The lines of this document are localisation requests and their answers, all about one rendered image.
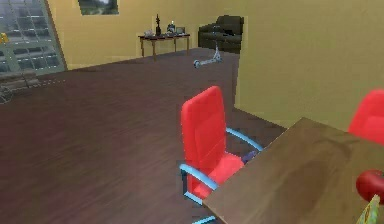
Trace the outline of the dark sofa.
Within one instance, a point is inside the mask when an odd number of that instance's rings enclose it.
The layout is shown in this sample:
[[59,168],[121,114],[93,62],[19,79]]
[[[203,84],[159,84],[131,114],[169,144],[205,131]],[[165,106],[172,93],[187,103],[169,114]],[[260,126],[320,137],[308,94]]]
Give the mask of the dark sofa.
[[241,16],[219,16],[214,23],[198,30],[198,46],[201,48],[239,54],[241,50],[244,18]]

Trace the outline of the red office chair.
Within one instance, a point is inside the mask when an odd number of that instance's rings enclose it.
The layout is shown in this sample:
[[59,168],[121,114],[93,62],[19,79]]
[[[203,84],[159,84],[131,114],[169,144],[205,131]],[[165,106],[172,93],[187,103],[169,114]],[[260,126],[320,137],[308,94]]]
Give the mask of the red office chair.
[[[263,150],[255,140],[226,125],[219,86],[207,88],[182,105],[181,132],[184,163],[179,169],[183,195],[199,205]],[[253,150],[243,157],[228,152],[227,134],[241,139]]]
[[348,132],[384,145],[384,89],[372,90],[362,99]]

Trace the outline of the grey kick scooter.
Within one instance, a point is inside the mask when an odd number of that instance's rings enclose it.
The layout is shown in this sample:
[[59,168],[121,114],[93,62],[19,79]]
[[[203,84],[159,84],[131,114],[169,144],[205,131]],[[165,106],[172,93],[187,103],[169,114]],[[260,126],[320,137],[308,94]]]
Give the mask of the grey kick scooter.
[[193,65],[194,65],[194,67],[196,69],[198,69],[201,66],[212,64],[212,63],[220,63],[221,61],[222,61],[222,57],[220,55],[219,48],[218,48],[218,46],[216,44],[216,46],[215,46],[215,53],[214,53],[214,55],[213,55],[213,57],[211,59],[207,59],[207,60],[203,60],[203,61],[195,60],[193,62]]

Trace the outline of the brown side table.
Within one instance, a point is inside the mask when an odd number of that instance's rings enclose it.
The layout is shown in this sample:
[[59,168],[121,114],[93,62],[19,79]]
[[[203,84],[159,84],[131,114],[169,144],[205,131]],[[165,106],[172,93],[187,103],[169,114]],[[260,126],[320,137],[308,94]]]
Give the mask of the brown side table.
[[144,42],[149,41],[151,43],[151,46],[152,46],[153,60],[156,61],[156,59],[157,59],[156,43],[159,41],[172,40],[174,43],[174,51],[176,52],[178,39],[185,39],[186,40],[186,55],[189,55],[190,36],[191,36],[190,34],[175,34],[175,35],[162,34],[159,36],[138,36],[138,38],[140,40],[141,55],[142,55],[142,57],[145,56]]

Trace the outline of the brown wooden table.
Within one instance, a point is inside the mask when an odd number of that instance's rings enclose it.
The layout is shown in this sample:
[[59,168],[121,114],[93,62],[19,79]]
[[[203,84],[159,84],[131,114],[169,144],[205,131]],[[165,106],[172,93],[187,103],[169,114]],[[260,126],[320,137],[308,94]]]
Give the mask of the brown wooden table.
[[356,179],[384,146],[302,118],[205,200],[224,224],[356,224]]

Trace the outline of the framed landscape picture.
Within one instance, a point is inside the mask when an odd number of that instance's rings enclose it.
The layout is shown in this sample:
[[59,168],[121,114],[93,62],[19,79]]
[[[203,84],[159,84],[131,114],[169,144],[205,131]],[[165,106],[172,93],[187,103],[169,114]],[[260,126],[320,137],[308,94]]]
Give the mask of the framed landscape picture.
[[82,15],[117,15],[117,0],[78,0]]

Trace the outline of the large grid window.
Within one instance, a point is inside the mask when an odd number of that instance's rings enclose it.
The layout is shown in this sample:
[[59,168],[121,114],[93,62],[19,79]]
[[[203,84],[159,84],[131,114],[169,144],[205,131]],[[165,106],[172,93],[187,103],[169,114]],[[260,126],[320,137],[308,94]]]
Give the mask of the large grid window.
[[46,0],[0,0],[0,74],[34,70],[37,75],[62,72],[64,58]]

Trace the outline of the red apple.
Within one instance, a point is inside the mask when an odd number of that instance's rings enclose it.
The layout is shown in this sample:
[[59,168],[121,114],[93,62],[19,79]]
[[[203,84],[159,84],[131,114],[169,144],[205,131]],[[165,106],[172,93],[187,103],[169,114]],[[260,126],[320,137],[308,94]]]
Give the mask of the red apple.
[[380,197],[380,205],[384,205],[384,172],[381,170],[366,170],[356,180],[356,189],[366,201],[374,195]]

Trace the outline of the green patterned paper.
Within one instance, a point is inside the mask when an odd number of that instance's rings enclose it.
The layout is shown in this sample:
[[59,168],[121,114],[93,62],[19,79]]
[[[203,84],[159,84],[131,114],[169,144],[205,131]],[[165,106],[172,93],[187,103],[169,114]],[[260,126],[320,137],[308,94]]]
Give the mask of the green patterned paper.
[[356,224],[377,224],[380,197],[374,195],[365,207]]

